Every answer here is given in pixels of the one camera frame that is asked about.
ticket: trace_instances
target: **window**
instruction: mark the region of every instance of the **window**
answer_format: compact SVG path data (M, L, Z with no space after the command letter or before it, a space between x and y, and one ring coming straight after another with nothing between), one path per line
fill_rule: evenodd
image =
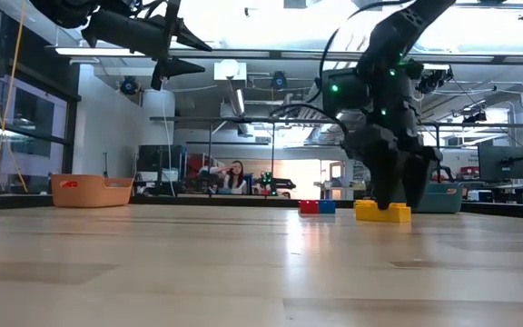
M5 131L14 158L3 144L0 157L0 193L23 193L15 165L21 171L29 193L48 190L48 175L62 172L64 146Z
M8 77L0 80L0 109L5 109ZM65 137L66 101L39 90L30 84L14 80L12 103L7 113L7 123L40 135Z

